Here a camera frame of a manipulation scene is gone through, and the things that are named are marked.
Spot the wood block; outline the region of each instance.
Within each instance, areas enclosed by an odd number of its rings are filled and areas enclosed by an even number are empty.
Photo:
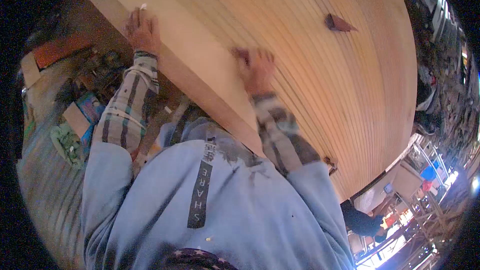
[[[82,111],[80,111],[75,102],[72,102],[63,112],[63,117],[80,138],[83,137],[85,132],[90,128],[90,122],[88,122],[87,118]]]
[[[40,79],[39,67],[37,66],[33,52],[28,53],[21,59],[20,67],[23,73],[25,87],[29,89]]]
[[[408,144],[417,65],[403,0],[91,1],[118,30],[147,4],[160,23],[162,73],[257,154],[255,115],[229,48],[271,50],[280,100],[318,153],[338,160],[330,177],[341,201]],[[330,31],[328,14],[357,31]]]

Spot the hand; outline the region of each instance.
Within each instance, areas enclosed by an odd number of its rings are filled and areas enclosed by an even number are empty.
[[[238,71],[249,96],[273,92],[271,81],[275,73],[275,57],[266,49],[234,48]]]
[[[124,34],[134,51],[141,50],[156,57],[159,56],[160,40],[159,20],[149,16],[147,10],[136,7],[127,19]]]

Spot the striped shirt sleeve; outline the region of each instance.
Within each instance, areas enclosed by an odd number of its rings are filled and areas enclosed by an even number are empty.
[[[135,52],[133,66],[125,71],[120,88],[106,106],[93,142],[116,144],[129,153],[138,148],[159,93],[157,72],[156,56]]]
[[[300,135],[295,116],[275,93],[253,96],[263,152],[283,176],[302,165],[321,161],[317,151]]]

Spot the dark hair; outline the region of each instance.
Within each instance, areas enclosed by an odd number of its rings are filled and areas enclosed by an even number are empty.
[[[387,231],[385,231],[385,233],[382,234],[382,235],[376,235],[375,236],[375,242],[377,242],[377,243],[382,243],[386,239],[387,239]]]

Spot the red object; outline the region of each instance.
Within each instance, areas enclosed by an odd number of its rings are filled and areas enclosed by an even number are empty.
[[[392,226],[393,223],[395,223],[395,221],[397,221],[397,218],[396,218],[395,214],[392,214],[390,217],[385,219],[385,223],[387,224],[387,227]]]
[[[79,32],[74,32],[65,39],[48,41],[40,47],[33,49],[33,56],[42,69],[50,66],[58,60],[68,57],[77,50],[90,47],[91,43]]]
[[[430,191],[430,188],[434,185],[434,182],[429,182],[428,180],[424,180],[423,183],[421,184],[421,189],[423,192],[428,192]]]

